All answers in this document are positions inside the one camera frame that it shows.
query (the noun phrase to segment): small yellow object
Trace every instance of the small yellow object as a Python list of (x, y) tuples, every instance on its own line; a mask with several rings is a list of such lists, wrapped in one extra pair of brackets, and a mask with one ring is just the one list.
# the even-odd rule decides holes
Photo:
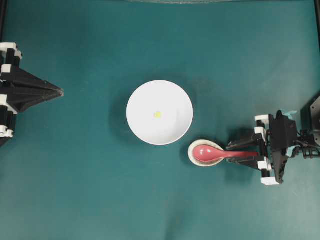
[(153, 116), (154, 116), (155, 118), (157, 118), (157, 119), (160, 119), (160, 118), (161, 118), (161, 115), (162, 115), (162, 113), (161, 113), (160, 111), (156, 111)]

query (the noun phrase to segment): bowl rim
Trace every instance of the bowl rim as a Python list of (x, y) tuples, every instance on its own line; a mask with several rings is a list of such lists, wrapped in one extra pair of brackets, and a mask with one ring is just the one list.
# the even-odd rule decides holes
[[(138, 136), (138, 135), (133, 131), (133, 129), (131, 128), (131, 126), (130, 126), (130, 124), (129, 124), (129, 121), (128, 121), (128, 105), (129, 105), (129, 103), (130, 103), (130, 101), (131, 101), (131, 99), (132, 99), (132, 96), (135, 94), (135, 92), (136, 92), (139, 88), (141, 88), (142, 86), (144, 86), (144, 85), (146, 85), (146, 84), (153, 83), (153, 82), (167, 82), (167, 83), (176, 85), (179, 89), (181, 89), (181, 90), (186, 94), (187, 99), (188, 99), (188, 102), (190, 103), (190, 106), (191, 106), (191, 118), (190, 118), (190, 120), (189, 120), (188, 127), (185, 129), (185, 131), (183, 132), (183, 134), (181, 134), (179, 137), (175, 138), (175, 139), (172, 140), (172, 141), (165, 142), (165, 143), (155, 143), (155, 142), (147, 141), (147, 140), (141, 138), (140, 136)], [(127, 102), (127, 105), (126, 105), (126, 121), (127, 121), (128, 125), (129, 125), (130, 130), (133, 132), (133, 134), (134, 134), (137, 138), (139, 138), (139, 139), (142, 140), (143, 142), (145, 142), (145, 143), (147, 143), (147, 144), (151, 144), (151, 145), (164, 146), (164, 145), (169, 145), (169, 144), (172, 144), (172, 143), (180, 140), (180, 139), (188, 132), (188, 130), (190, 129), (191, 124), (192, 124), (192, 122), (193, 122), (193, 119), (194, 119), (194, 106), (193, 106), (193, 104), (192, 104), (192, 101), (191, 101), (191, 99), (190, 99), (190, 96), (188, 95), (188, 93), (187, 93), (181, 86), (179, 86), (178, 84), (176, 84), (176, 83), (174, 83), (174, 82), (172, 82), (172, 81), (168, 81), (168, 80), (152, 80), (152, 81), (147, 81), (147, 82), (145, 82), (144, 84), (140, 85), (139, 87), (137, 87), (137, 88), (133, 91), (133, 93), (131, 94), (131, 96), (130, 96), (128, 102)]]

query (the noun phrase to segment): robotic arm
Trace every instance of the robotic arm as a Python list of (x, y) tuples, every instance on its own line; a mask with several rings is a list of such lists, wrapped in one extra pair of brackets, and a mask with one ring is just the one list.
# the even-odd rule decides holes
[(229, 158), (228, 162), (261, 171), (261, 183), (264, 185), (282, 184), (289, 158), (294, 158), (300, 153), (305, 159), (320, 158), (320, 97), (310, 106), (310, 116), (312, 129), (300, 132), (297, 130), (296, 122), (283, 115), (280, 110), (275, 118), (271, 114), (256, 116), (256, 127), (250, 135), (231, 141), (226, 149), (258, 146), (259, 156), (234, 157)]

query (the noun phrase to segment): red spoon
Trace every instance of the red spoon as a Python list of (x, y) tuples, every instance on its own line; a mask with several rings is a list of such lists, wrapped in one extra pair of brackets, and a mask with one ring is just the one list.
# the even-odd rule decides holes
[(209, 145), (199, 145), (193, 149), (193, 156), (200, 162), (218, 161), (221, 158), (258, 156), (255, 151), (222, 151)]

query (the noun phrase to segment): green tabletop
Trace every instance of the green tabletop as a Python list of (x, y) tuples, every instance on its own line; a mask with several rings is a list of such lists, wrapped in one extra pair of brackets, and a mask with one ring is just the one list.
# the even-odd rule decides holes
[[(222, 146), (254, 116), (320, 91), (313, 0), (150, 4), (9, 0), (4, 40), (64, 97), (19, 114), (0, 149), (1, 240), (317, 240), (320, 160), (289, 160), (284, 184), (189, 144)], [(129, 129), (131, 93), (152, 80), (189, 94), (194, 119), (154, 146)], [(300, 114), (295, 116), (300, 125)]]

